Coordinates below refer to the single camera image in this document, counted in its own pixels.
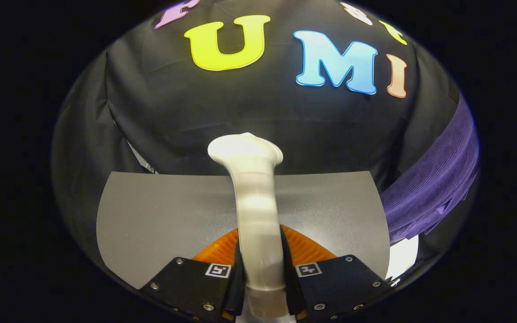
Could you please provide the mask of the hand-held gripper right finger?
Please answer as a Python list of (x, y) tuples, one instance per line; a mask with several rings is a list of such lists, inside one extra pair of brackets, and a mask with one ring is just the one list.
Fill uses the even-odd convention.
[(298, 322), (336, 322), (384, 299), (392, 288), (354, 255), (336, 256), (281, 226), (286, 303)]

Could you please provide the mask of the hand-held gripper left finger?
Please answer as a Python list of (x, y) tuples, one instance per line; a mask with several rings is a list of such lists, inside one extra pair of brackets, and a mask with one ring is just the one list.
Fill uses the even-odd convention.
[(140, 293), (192, 322), (235, 322), (245, 300), (238, 230), (226, 233), (192, 259), (175, 257)]

